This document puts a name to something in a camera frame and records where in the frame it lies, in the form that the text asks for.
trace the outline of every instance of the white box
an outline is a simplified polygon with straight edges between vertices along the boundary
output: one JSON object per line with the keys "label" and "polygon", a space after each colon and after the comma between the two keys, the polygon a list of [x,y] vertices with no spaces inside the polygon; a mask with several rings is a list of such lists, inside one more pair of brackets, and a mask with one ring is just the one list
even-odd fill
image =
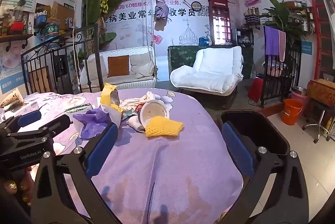
{"label": "white box", "polygon": [[6,111],[4,113],[5,118],[8,119],[12,116],[16,117],[19,115],[25,115],[29,112],[36,111],[39,109],[39,106],[37,102],[28,102],[28,103],[23,103],[23,105],[15,106],[11,108],[10,110]]}

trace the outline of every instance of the blue gripper pad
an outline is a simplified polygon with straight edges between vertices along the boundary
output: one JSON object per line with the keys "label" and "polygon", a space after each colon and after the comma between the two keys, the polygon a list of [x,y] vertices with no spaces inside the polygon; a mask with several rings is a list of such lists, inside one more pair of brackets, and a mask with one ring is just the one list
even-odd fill
{"label": "blue gripper pad", "polygon": [[237,168],[242,175],[252,178],[255,174],[254,158],[231,125],[229,125],[229,122],[223,124],[221,133],[229,152],[234,158]]}
{"label": "blue gripper pad", "polygon": [[111,152],[116,140],[118,139],[118,127],[116,124],[107,130],[100,139],[90,156],[87,158],[86,175],[88,179],[99,174],[107,156]]}
{"label": "blue gripper pad", "polygon": [[36,111],[32,111],[29,112],[25,115],[22,115],[18,121],[17,121],[17,125],[19,127],[25,127],[27,125],[30,125],[33,122],[38,121],[39,119],[41,119],[42,115],[41,112],[39,110]]}

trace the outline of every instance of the yellow foam fruit net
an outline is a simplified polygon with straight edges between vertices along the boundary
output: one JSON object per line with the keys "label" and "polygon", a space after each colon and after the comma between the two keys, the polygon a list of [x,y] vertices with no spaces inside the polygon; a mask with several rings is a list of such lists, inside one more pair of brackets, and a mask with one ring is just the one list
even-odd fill
{"label": "yellow foam fruit net", "polygon": [[115,108],[119,112],[122,112],[122,109],[118,105],[111,103],[111,92],[116,90],[116,88],[117,87],[115,85],[105,83],[105,85],[103,87],[103,91],[101,92],[100,104]]}
{"label": "yellow foam fruit net", "polygon": [[153,136],[178,136],[184,124],[173,121],[162,116],[153,117],[145,127],[145,135],[147,137]]}

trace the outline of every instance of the purple towel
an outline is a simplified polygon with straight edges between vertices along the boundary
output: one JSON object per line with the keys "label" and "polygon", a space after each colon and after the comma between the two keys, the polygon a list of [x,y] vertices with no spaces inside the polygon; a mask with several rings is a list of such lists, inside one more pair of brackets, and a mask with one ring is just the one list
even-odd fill
{"label": "purple towel", "polygon": [[279,55],[279,30],[265,26],[265,54]]}

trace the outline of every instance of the white bottle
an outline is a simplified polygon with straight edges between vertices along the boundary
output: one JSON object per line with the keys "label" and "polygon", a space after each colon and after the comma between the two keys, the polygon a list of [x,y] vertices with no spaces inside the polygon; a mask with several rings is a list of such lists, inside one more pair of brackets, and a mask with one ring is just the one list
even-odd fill
{"label": "white bottle", "polygon": [[28,34],[32,34],[32,25],[31,22],[28,24]]}

